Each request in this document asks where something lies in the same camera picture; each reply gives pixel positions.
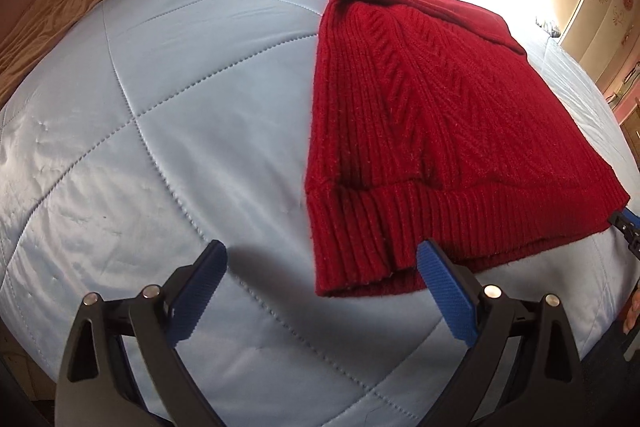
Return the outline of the person's right hand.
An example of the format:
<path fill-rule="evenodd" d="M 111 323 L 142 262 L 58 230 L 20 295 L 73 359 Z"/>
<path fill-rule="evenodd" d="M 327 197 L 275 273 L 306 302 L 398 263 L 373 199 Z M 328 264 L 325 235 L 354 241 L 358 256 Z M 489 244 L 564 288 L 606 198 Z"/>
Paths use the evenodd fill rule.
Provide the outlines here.
<path fill-rule="evenodd" d="M 637 289 L 631 297 L 630 305 L 623 323 L 623 332 L 628 334 L 634 328 L 640 314 L 640 291 Z"/>

